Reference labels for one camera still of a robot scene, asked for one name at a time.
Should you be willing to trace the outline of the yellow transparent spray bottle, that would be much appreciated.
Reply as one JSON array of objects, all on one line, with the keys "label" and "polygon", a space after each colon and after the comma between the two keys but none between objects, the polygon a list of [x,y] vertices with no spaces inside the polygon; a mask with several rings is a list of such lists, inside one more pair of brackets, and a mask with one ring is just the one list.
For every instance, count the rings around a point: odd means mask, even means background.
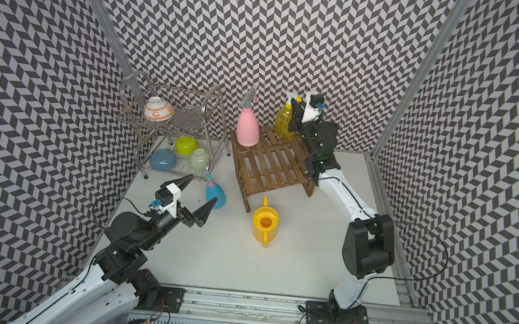
[{"label": "yellow transparent spray bottle", "polygon": [[302,102],[302,98],[295,91],[288,91],[286,93],[285,105],[278,112],[275,120],[275,133],[283,140],[290,140],[295,137],[294,132],[290,132],[289,125],[292,118],[292,100],[298,99],[298,103]]}]

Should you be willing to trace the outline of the blue spray bottle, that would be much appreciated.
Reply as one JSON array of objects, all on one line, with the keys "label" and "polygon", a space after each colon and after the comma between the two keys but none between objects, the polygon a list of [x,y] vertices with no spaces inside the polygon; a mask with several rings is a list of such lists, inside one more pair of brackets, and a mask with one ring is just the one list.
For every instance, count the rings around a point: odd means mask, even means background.
[{"label": "blue spray bottle", "polygon": [[225,203],[226,203],[225,192],[224,192],[223,188],[212,179],[209,171],[205,172],[205,176],[206,176],[206,183],[207,183],[207,186],[205,188],[206,200],[210,201],[212,199],[215,199],[216,203],[214,205],[214,209],[217,209],[217,210],[221,209],[222,207],[225,206]]}]

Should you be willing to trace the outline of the pink spray bottle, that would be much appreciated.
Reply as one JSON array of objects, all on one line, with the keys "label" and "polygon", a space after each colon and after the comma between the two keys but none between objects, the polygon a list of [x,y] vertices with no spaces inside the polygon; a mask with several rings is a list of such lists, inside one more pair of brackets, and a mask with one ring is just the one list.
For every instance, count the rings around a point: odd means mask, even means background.
[{"label": "pink spray bottle", "polygon": [[241,146],[254,147],[257,145],[259,134],[259,122],[252,109],[253,102],[257,101],[257,85],[254,85],[241,100],[241,113],[236,125],[236,138]]}]

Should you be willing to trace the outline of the yellow watering can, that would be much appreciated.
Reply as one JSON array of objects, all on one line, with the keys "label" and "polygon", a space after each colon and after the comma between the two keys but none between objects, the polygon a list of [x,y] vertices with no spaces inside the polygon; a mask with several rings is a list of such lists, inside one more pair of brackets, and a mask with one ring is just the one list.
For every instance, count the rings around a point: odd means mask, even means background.
[{"label": "yellow watering can", "polygon": [[277,235],[279,214],[269,204],[268,197],[263,198],[263,205],[253,214],[253,235],[255,239],[267,248]]}]

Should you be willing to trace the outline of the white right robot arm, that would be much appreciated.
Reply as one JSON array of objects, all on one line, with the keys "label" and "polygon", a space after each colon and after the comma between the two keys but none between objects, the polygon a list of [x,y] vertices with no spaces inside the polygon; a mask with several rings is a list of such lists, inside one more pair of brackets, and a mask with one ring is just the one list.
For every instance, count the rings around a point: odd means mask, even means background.
[{"label": "white right robot arm", "polygon": [[395,261],[394,222],[375,212],[348,183],[334,154],[338,125],[322,121],[319,106],[302,106],[294,99],[291,104],[289,130],[297,134],[307,151],[305,174],[348,223],[341,251],[346,272],[331,290],[325,308],[309,308],[308,315],[324,324],[362,324],[364,292]]}]

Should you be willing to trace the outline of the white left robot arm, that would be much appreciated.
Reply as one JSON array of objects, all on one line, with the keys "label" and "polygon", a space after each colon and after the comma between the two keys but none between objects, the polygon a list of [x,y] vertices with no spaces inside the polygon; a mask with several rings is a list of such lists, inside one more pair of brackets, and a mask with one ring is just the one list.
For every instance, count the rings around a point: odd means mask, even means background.
[{"label": "white left robot arm", "polygon": [[216,206],[212,198],[195,211],[180,202],[192,174],[160,185],[142,215],[124,212],[104,231],[109,246],[54,295],[12,324],[105,324],[140,302],[159,296],[160,283],[144,265],[152,250],[179,224],[203,227]]}]

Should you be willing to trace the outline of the wooden slatted shelf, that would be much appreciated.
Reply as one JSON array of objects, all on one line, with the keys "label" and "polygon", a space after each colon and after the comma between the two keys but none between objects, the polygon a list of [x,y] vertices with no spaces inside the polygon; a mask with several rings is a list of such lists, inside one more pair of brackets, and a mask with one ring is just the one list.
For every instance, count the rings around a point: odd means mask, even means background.
[{"label": "wooden slatted shelf", "polygon": [[237,142],[236,131],[231,131],[230,141],[234,155],[234,167],[246,212],[251,212],[248,197],[299,184],[308,197],[315,190],[315,183],[308,179],[305,146],[298,137],[279,138],[273,127],[259,128],[259,140],[255,146],[245,147]]}]

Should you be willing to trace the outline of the pale green bowl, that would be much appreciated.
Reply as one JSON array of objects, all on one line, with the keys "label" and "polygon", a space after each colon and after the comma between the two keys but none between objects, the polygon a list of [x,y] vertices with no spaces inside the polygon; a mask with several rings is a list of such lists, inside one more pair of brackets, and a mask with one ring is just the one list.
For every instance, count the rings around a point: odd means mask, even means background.
[{"label": "pale green bowl", "polygon": [[204,174],[211,161],[210,152],[205,148],[197,148],[189,155],[189,165],[198,173]]}]

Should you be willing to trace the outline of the blue bowl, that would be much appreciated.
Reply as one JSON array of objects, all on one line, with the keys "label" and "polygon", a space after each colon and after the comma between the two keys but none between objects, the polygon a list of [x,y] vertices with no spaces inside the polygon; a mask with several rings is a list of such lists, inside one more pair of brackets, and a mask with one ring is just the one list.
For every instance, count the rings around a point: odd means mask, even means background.
[{"label": "blue bowl", "polygon": [[168,149],[159,149],[153,152],[149,165],[154,170],[168,172],[176,166],[177,156]]}]

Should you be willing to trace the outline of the lime green bowl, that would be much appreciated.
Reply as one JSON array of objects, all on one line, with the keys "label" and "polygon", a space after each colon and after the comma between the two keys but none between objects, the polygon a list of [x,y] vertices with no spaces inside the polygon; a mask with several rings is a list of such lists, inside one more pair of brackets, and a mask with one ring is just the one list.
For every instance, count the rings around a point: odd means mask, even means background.
[{"label": "lime green bowl", "polygon": [[180,136],[175,142],[175,149],[180,156],[190,156],[193,152],[199,148],[199,143],[195,138],[188,136]]}]

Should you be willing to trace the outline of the white orange patterned bowl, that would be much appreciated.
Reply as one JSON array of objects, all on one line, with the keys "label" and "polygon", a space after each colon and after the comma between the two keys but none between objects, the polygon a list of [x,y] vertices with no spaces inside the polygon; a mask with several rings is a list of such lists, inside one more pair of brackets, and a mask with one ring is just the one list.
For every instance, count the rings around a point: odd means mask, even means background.
[{"label": "white orange patterned bowl", "polygon": [[150,97],[143,111],[144,117],[153,122],[168,120],[173,117],[174,113],[174,107],[170,102],[159,96]]}]

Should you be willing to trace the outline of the aluminium corner post left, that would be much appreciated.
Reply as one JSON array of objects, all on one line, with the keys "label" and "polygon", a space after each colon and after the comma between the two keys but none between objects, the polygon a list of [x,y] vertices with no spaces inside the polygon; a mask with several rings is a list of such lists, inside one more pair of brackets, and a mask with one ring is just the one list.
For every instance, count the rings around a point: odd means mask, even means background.
[{"label": "aluminium corner post left", "polygon": [[110,17],[109,11],[104,5],[103,0],[87,0],[90,3],[91,9],[97,22],[102,29],[104,37],[112,50],[113,56],[117,62],[119,70],[122,74],[122,83],[116,88],[116,101],[118,106],[115,110],[115,118],[120,122],[119,117],[125,108],[131,108],[136,105],[144,106],[147,102],[146,90],[147,86],[142,85],[140,79],[154,89],[154,83],[151,76],[146,71],[135,70],[131,62],[128,60],[127,52],[123,46],[120,37],[116,31],[114,23]]}]

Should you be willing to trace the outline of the aluminium corner post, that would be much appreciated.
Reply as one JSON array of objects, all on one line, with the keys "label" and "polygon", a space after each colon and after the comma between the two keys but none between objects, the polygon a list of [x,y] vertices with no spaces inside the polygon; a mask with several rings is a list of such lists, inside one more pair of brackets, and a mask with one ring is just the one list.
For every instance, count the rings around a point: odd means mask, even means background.
[{"label": "aluminium corner post", "polygon": [[154,89],[154,83],[151,76],[146,71],[135,70],[131,62],[128,60],[127,52],[123,46],[120,37],[116,31],[114,23],[110,17],[109,11],[104,5],[103,0],[87,0],[90,3],[91,9],[97,22],[102,29],[104,37],[112,50],[113,56],[117,62],[119,70],[122,74],[122,83],[116,88],[116,101],[118,106],[115,110],[115,118],[120,122],[119,117],[125,108],[131,108],[136,105],[144,106],[147,102],[146,90],[147,86],[142,85],[140,79]]},{"label": "aluminium corner post", "polygon": [[[392,113],[392,116],[388,120],[386,127],[379,136],[374,148],[369,154],[366,155],[365,161],[367,163],[367,171],[372,184],[373,195],[378,206],[378,210],[385,214],[387,213],[391,217],[394,216],[390,200],[384,189],[384,183],[382,174],[379,169],[379,158],[382,154],[387,143],[392,138],[395,130],[399,127],[401,120],[404,118],[408,108],[413,103],[416,95],[419,93],[421,86],[424,84],[426,79],[430,76],[436,62],[441,56],[445,46],[449,43],[450,38],[458,29],[458,26],[462,19],[465,19],[467,12],[471,7],[474,0],[456,0],[456,3],[452,7],[448,14],[445,23],[441,26],[438,31],[435,40],[429,47],[426,56],[422,60],[419,68],[417,69],[414,78],[411,79],[405,94],[401,98],[398,106]],[[399,235],[394,236],[395,247],[398,249],[399,256],[393,264],[393,270],[395,276],[398,279],[395,281],[397,287],[398,298],[401,306],[417,308],[419,306],[418,298],[415,295],[414,282],[407,279],[408,266],[403,252],[402,243]]]}]

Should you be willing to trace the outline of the aluminium corner post right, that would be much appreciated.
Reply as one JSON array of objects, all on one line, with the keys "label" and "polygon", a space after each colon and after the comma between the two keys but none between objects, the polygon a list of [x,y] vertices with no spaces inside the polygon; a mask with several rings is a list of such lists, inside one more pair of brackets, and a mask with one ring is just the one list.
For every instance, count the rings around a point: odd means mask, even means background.
[{"label": "aluminium corner post right", "polygon": [[[471,7],[474,0],[456,0],[456,3],[452,7],[448,14],[445,23],[441,26],[438,31],[435,40],[429,47],[426,56],[422,60],[419,68],[417,69],[414,78],[411,79],[405,94],[401,98],[398,106],[392,113],[392,116],[388,120],[386,127],[379,136],[374,148],[369,154],[366,155],[365,161],[367,163],[367,171],[372,184],[373,195],[378,206],[378,210],[385,214],[387,213],[391,217],[394,216],[390,200],[384,189],[384,183],[382,174],[379,169],[379,158],[382,154],[387,143],[392,138],[395,130],[399,127],[401,120],[404,118],[408,108],[413,103],[416,95],[419,93],[421,86],[424,84],[426,79],[430,76],[436,62],[441,56],[445,46],[449,43],[450,38],[458,29],[458,26],[462,19],[465,19],[467,12]],[[394,236],[395,247],[398,249],[399,256],[393,264],[393,270],[395,276],[398,279],[395,281],[397,287],[398,298],[401,306],[417,308],[419,306],[418,298],[415,295],[414,282],[407,279],[408,266],[403,252],[402,243],[399,235]]]}]

